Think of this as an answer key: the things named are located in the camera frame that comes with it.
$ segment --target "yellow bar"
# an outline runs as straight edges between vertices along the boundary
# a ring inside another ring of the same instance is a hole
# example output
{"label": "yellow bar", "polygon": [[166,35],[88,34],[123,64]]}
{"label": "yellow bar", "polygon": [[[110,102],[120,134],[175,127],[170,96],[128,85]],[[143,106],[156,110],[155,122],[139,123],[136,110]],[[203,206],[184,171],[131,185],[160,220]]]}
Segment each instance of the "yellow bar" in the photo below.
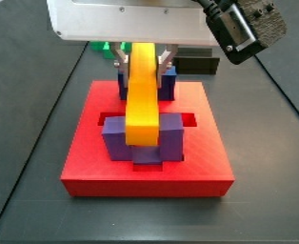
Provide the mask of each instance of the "yellow bar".
{"label": "yellow bar", "polygon": [[158,146],[159,106],[152,43],[134,43],[126,106],[126,144]]}

